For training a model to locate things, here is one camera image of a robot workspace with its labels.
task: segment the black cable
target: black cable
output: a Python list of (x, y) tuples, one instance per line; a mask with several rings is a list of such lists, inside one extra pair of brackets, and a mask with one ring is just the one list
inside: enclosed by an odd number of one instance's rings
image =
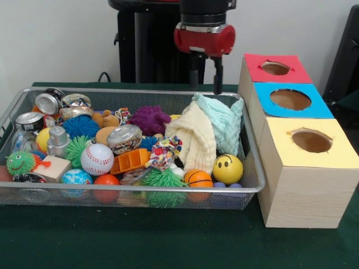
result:
[(107, 72), (102, 72), (101, 75), (99, 76), (99, 79), (97, 80), (97, 82), (101, 82), (101, 79), (104, 75), (106, 76), (107, 81), (111, 82), (110, 76), (107, 74)]

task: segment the round hole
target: round hole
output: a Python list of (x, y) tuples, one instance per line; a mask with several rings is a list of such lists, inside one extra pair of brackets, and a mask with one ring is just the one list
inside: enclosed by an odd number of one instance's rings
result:
[(306, 109), (312, 103), (307, 95), (290, 89), (274, 91), (270, 94), (270, 99), (280, 107), (292, 110)]
[(308, 152), (326, 152), (332, 146), (332, 139), (315, 130), (299, 130), (292, 135), (297, 146)]
[(275, 76), (283, 76), (288, 74), (290, 68), (283, 63), (265, 62), (262, 64), (264, 72)]

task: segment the metal basket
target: metal basket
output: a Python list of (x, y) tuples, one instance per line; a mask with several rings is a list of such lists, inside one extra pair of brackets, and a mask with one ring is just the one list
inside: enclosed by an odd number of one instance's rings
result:
[[(160, 105), (168, 114), (181, 114), (187, 107), (194, 92), (142, 91), (111, 89), (68, 89), (60, 88), (65, 94), (82, 93), (87, 95), (96, 110), (117, 110), (128, 107), (135, 112), (144, 105)], [(0, 165), (6, 163), (5, 156), (11, 151), (11, 140), (15, 134), (15, 119), (22, 113), (32, 110), (35, 98), (45, 88), (32, 87), (22, 90), (14, 98), (4, 115), (0, 118)], [(223, 93), (205, 96), (216, 98), (231, 106), (240, 97), (237, 94)], [(107, 207), (149, 207), (146, 198), (163, 195), (169, 199), (181, 196), (182, 203), (168, 204), (174, 208), (197, 209), (239, 209), (243, 210), (253, 195), (265, 185), (263, 167), (254, 140), (252, 126), (246, 108), (243, 110), (240, 148), (238, 157), (244, 165), (241, 179), (243, 188), (186, 188), (186, 187), (143, 187), (111, 185), (76, 185), (55, 183), (16, 183), (0, 182), (0, 204), (3, 205), (47, 205), (47, 206), (107, 206)], [(78, 193), (77, 198), (68, 198), (66, 192)], [(118, 198), (103, 203), (95, 198), (99, 194)]]

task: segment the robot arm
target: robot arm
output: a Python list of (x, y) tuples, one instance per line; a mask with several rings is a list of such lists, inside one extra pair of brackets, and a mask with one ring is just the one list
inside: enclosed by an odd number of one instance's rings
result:
[(228, 10), (236, 8), (236, 0), (179, 0), (181, 22), (174, 31), (177, 48), (192, 55), (191, 86), (198, 83), (196, 62), (198, 57), (214, 61), (214, 93), (222, 93), (222, 56), (234, 46), (236, 32), (226, 23)]

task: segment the orange ball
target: orange ball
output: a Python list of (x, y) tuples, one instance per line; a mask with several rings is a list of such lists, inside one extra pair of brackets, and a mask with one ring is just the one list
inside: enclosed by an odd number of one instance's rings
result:
[(189, 187), (213, 187), (211, 176), (202, 170), (192, 170), (185, 175)]
[[(96, 178), (94, 184), (96, 185), (120, 185), (118, 179), (113, 175), (101, 175)], [(118, 197), (118, 191), (105, 191), (105, 190), (94, 190), (95, 197), (102, 203), (111, 203)]]

